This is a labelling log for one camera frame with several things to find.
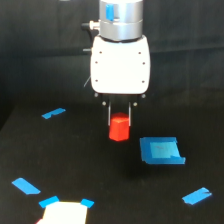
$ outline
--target blue folded paper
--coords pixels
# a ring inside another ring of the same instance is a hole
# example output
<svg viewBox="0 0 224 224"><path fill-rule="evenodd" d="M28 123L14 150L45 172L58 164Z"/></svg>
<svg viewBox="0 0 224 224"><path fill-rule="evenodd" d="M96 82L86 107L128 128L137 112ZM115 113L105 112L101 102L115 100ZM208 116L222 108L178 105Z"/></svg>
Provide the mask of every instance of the blue folded paper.
<svg viewBox="0 0 224 224"><path fill-rule="evenodd" d="M185 203L194 205L197 202L199 202L211 195L212 194L209 192L209 190L203 187L203 188L201 188L197 191L194 191L193 193L183 197L182 199L184 200Z"/></svg>
<svg viewBox="0 0 224 224"><path fill-rule="evenodd" d="M56 110L53 110L49 113L46 113L46 114L42 115L42 117L45 118L45 119L49 119L49 118L51 118L52 115L58 115L58 114L63 113L64 111L65 111L65 109L58 108Z"/></svg>
<svg viewBox="0 0 224 224"><path fill-rule="evenodd" d="M91 208L93 206L94 202L87 200L87 199L82 199L81 205L85 205L88 208Z"/></svg>
<svg viewBox="0 0 224 224"><path fill-rule="evenodd" d="M32 184L30 184L23 178L16 179L12 182L12 184L19 188L21 191L23 191L26 195L40 193L40 190L38 190L36 187L34 187Z"/></svg>
<svg viewBox="0 0 224 224"><path fill-rule="evenodd" d="M185 164L175 137L145 137L140 139L142 161L148 164Z"/></svg>
<svg viewBox="0 0 224 224"><path fill-rule="evenodd" d="M54 197L51 197L51 198L48 198L44 201L39 202L39 205L42 208L46 208L48 205L53 204L53 203L58 202L58 201L59 201L58 197L54 196Z"/></svg>

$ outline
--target black cable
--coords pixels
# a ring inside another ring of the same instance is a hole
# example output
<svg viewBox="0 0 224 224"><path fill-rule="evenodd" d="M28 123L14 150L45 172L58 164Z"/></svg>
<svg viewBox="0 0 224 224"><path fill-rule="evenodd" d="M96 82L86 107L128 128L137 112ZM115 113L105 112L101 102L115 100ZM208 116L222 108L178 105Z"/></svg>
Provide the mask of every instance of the black cable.
<svg viewBox="0 0 224 224"><path fill-rule="evenodd" d="M93 36L89 28L89 23L82 23L81 29L87 31L91 44L93 44Z"/></svg>

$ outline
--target red block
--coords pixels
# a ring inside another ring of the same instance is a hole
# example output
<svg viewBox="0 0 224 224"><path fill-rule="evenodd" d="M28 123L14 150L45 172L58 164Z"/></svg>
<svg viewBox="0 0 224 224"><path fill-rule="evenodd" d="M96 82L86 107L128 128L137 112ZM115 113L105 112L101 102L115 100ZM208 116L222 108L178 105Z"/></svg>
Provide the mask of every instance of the red block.
<svg viewBox="0 0 224 224"><path fill-rule="evenodd" d="M124 113L117 113L111 116L109 138L115 141L129 139L129 116Z"/></svg>

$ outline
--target blue paper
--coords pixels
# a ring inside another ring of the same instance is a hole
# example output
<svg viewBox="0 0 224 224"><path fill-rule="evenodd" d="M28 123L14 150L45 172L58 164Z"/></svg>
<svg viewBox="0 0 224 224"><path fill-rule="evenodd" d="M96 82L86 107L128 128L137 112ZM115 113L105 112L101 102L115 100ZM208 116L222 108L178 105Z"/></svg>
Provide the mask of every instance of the blue paper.
<svg viewBox="0 0 224 224"><path fill-rule="evenodd" d="M142 161L148 164L185 164L180 157L175 137L148 137L140 139Z"/></svg>
<svg viewBox="0 0 224 224"><path fill-rule="evenodd" d="M54 196L54 197L51 197L51 198L48 198L44 201L41 201L39 202L39 205L42 207L42 208L46 208L46 206L50 205L50 204L53 204L55 202L58 202L59 199L57 196Z"/></svg>
<svg viewBox="0 0 224 224"><path fill-rule="evenodd" d="M151 142L152 158L180 157L176 142Z"/></svg>
<svg viewBox="0 0 224 224"><path fill-rule="evenodd" d="M25 194L39 194L40 191L34 187L32 184L24 180L23 178L18 178L17 180L12 182L17 188L23 191Z"/></svg>
<svg viewBox="0 0 224 224"><path fill-rule="evenodd" d="M209 192L209 190L203 187L203 188L183 197L182 199L184 200L185 203L194 205L197 202L199 202L211 195L212 194Z"/></svg>
<svg viewBox="0 0 224 224"><path fill-rule="evenodd" d="M81 205L85 205L88 208L91 208L93 206L94 202L87 200L87 199L82 199Z"/></svg>
<svg viewBox="0 0 224 224"><path fill-rule="evenodd" d="M42 117L45 118L45 119L49 119L49 118L51 118L52 115L58 115L58 114L63 113L64 111L65 111L65 109L58 108L56 110L53 110L49 113L46 113L46 114L42 115Z"/></svg>

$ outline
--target blue tape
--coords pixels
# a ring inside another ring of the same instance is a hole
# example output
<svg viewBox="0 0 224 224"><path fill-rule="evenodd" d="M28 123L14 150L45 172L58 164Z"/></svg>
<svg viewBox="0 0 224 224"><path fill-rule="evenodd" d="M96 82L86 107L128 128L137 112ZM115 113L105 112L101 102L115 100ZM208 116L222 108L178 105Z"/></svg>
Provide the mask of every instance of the blue tape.
<svg viewBox="0 0 224 224"><path fill-rule="evenodd" d="M114 21L114 5L113 4L106 5L106 19L110 21Z"/></svg>
<svg viewBox="0 0 224 224"><path fill-rule="evenodd" d="M146 137L140 139L142 161L148 164L185 164L180 157L175 137Z"/></svg>
<svg viewBox="0 0 224 224"><path fill-rule="evenodd" d="M54 196L54 197L51 197L51 198L48 198L44 201L41 201L39 202L39 205L42 207L42 208L46 208L46 206L50 205L50 204L53 204L55 202L58 202L59 199L57 196Z"/></svg>
<svg viewBox="0 0 224 224"><path fill-rule="evenodd" d="M204 200L205 198L207 198L211 195L212 195L212 193L210 193L208 189L203 187L203 188L183 197L182 199L184 200L185 203L194 205L197 202Z"/></svg>
<svg viewBox="0 0 224 224"><path fill-rule="evenodd" d="M40 193L40 190L38 190L36 187L34 187L32 184L30 184L23 178L18 178L17 180L13 181L12 184L27 195Z"/></svg>
<svg viewBox="0 0 224 224"><path fill-rule="evenodd" d="M53 110L49 113L46 113L46 114L42 115L42 117L45 118L45 119L49 119L49 118L51 118L52 115L58 115L58 114L63 113L64 111L65 111L65 109L58 108L56 110Z"/></svg>
<svg viewBox="0 0 224 224"><path fill-rule="evenodd" d="M82 199L81 205L85 205L86 207L91 208L94 205L94 202L87 199Z"/></svg>

